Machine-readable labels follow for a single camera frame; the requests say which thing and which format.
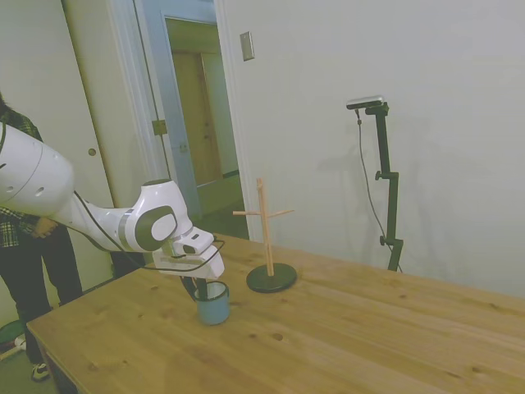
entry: wooden door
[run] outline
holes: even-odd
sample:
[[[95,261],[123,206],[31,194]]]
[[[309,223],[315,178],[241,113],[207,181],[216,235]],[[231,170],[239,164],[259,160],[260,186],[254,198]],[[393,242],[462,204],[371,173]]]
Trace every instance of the wooden door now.
[[[173,53],[180,103],[197,186],[222,178],[217,136],[199,53]]]
[[[111,207],[106,173],[60,0],[0,2],[0,89],[13,109],[39,128],[43,141],[72,163],[79,193],[94,204]],[[112,276],[108,253],[74,231],[71,239],[85,290]],[[57,302],[49,282],[47,288],[50,301]],[[16,309],[1,280],[0,300],[2,326],[16,317]]]

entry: light switch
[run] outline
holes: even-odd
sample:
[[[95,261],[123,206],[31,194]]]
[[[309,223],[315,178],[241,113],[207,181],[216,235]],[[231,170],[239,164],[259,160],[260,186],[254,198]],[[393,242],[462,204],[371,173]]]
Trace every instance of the light switch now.
[[[240,35],[240,47],[243,51],[243,59],[245,62],[255,58],[255,53],[253,52],[252,33],[250,31]]]

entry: black stand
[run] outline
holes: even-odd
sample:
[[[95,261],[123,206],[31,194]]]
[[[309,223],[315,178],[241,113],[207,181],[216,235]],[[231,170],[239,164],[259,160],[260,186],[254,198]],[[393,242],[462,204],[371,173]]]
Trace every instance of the black stand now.
[[[401,250],[403,249],[403,240],[395,238],[399,173],[390,170],[388,138],[386,136],[386,116],[388,115],[388,111],[388,103],[383,103],[378,107],[367,108],[365,113],[367,115],[376,116],[377,142],[379,144],[379,159],[381,161],[381,170],[376,173],[376,181],[379,179],[388,179],[389,181],[386,237],[381,236],[379,241],[381,242],[381,245],[387,244],[392,247],[388,269],[391,271],[397,271],[399,267],[399,259],[401,257]]]
[[[297,272],[288,264],[273,264],[274,275],[270,277],[266,265],[254,268],[246,277],[248,287],[258,293],[277,293],[286,290],[297,280]]]

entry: sneaker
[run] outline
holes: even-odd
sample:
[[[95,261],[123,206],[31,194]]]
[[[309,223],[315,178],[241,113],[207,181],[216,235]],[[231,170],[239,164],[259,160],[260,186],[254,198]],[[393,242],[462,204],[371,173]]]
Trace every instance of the sneaker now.
[[[47,378],[49,378],[49,371],[45,363],[33,365],[31,379],[33,379],[34,382],[43,382]]]

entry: black cable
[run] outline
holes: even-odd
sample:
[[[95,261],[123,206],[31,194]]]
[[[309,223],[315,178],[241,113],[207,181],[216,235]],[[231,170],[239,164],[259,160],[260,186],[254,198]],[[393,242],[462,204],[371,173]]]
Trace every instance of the black cable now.
[[[364,180],[367,182],[367,194],[368,194],[368,201],[370,201],[370,206],[372,207],[372,212],[374,214],[374,217],[376,218],[377,224],[379,225],[379,228],[381,228],[381,234],[383,235],[383,239],[386,239],[385,229],[383,228],[383,225],[381,224],[381,220],[379,220],[379,217],[376,213],[376,207],[374,206],[374,203],[372,201],[372,195],[370,193],[370,183],[368,182],[368,173],[367,173],[367,166],[364,164],[364,158],[363,158],[363,133],[361,130],[361,125],[363,124],[363,121],[361,120],[361,117],[359,116],[359,110],[355,110],[356,115],[358,116],[358,127],[359,127],[359,155],[361,156],[361,164],[363,165],[363,172],[364,172]],[[392,247],[388,244],[385,244],[388,246],[388,249],[390,249],[390,252],[392,253]],[[403,273],[403,269],[401,268],[401,265],[398,263],[398,268],[401,273]]]
[[[100,226],[100,224],[98,224],[98,221],[97,219],[93,216],[93,214],[91,213],[91,211],[89,210],[88,206],[86,205],[86,203],[84,202],[84,200],[82,199],[82,197],[80,197],[80,195],[75,191],[74,192],[76,197],[79,199],[80,203],[82,204],[82,206],[84,207],[85,209],[85,212],[88,214],[88,216],[91,218],[91,220],[93,221],[93,223],[95,223],[95,226],[97,226],[97,228],[105,235],[106,238],[108,238],[111,243],[114,244],[114,246],[116,246],[122,253],[124,253],[124,256],[129,260],[131,261],[131,263],[133,265],[135,265],[137,268],[142,268],[142,269],[147,269],[149,271],[171,271],[171,272],[174,272],[174,273],[190,273],[192,271],[196,271],[198,270],[199,268],[203,267],[204,265],[208,264],[210,261],[212,261],[212,259],[219,253],[219,251],[222,249],[222,247],[224,246],[224,244],[226,243],[225,241],[222,241],[222,240],[218,240],[217,238],[214,239],[214,242],[220,242],[221,243],[221,246],[219,246],[217,248],[217,250],[210,256],[209,259],[207,259],[205,262],[201,263],[200,265],[198,265],[197,267],[194,267],[194,268],[190,268],[190,269],[175,269],[175,268],[154,268],[154,267],[143,267],[142,265],[140,265],[139,263],[137,263],[137,261],[135,259],[133,259],[130,254],[124,250],[124,248],[122,248],[122,246],[118,245],[117,242],[115,242],[115,240],[113,240],[109,234],[106,233],[106,231]]]

